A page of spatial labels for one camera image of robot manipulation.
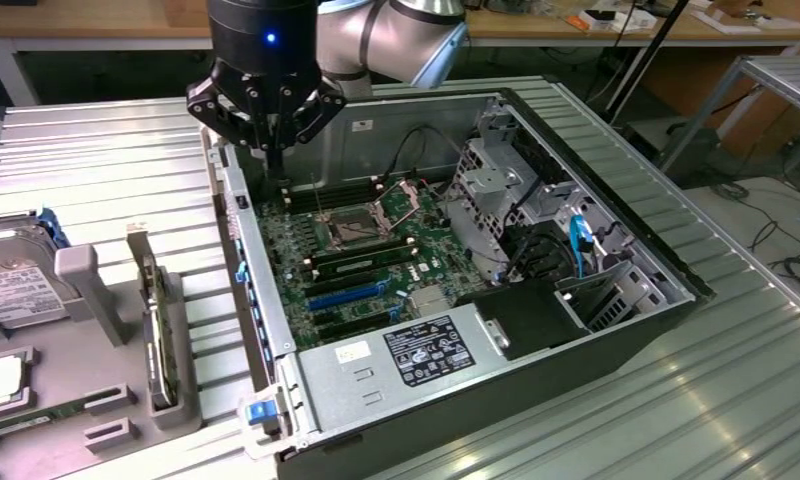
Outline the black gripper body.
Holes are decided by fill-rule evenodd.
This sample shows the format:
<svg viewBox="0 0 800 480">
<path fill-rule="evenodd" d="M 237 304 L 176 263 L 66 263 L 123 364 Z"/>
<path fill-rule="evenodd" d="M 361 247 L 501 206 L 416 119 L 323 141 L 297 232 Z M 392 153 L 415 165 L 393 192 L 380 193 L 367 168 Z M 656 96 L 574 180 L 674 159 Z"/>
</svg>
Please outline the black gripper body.
<svg viewBox="0 0 800 480">
<path fill-rule="evenodd" d="M 209 1 L 212 74 L 223 95 L 248 115 L 300 107 L 321 83 L 316 61 L 316 1 Z"/>
</svg>

